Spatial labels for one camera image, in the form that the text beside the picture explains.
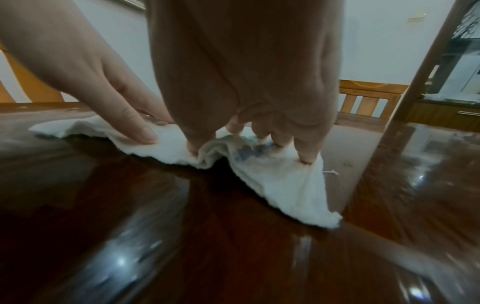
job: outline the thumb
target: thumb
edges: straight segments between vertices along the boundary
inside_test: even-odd
[[[72,95],[133,141],[140,144],[157,142],[155,132],[107,79],[101,77],[88,84],[79,85]]]

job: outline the hand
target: hand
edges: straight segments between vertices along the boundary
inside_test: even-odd
[[[342,0],[150,0],[155,75],[196,153],[226,125],[313,163],[337,115]]]
[[[1,0],[0,41],[53,88],[87,104],[132,140],[156,134],[136,110],[173,122],[150,91],[101,38],[71,0]]]

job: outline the towel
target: towel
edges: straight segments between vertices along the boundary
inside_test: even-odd
[[[123,153],[197,169],[209,169],[226,157],[232,171],[272,207],[305,224],[338,227],[342,216],[328,209],[320,156],[313,165],[302,164],[293,145],[278,147],[271,140],[258,139],[251,128],[245,127],[242,136],[232,135],[225,128],[218,130],[217,139],[204,144],[196,157],[187,150],[187,139],[177,125],[148,124],[158,135],[157,144],[136,144],[100,116],[51,121],[29,130],[58,138],[79,134],[109,138]]]

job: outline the chair backrest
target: chair backrest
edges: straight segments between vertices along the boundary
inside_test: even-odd
[[[0,103],[64,101],[61,92],[40,81],[0,45]]]
[[[341,80],[340,94],[346,94],[346,96],[341,104],[340,112],[351,113],[355,101],[360,96],[358,109],[352,114],[372,116],[377,106],[380,106],[382,108],[379,108],[380,115],[378,117],[388,120],[408,87],[407,85]],[[386,102],[379,104],[380,100],[386,100]]]

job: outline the dark wood tabletop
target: dark wood tabletop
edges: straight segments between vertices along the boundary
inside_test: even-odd
[[[230,170],[27,129],[78,104],[0,107],[0,303],[480,303],[480,135],[341,114],[326,230]]]

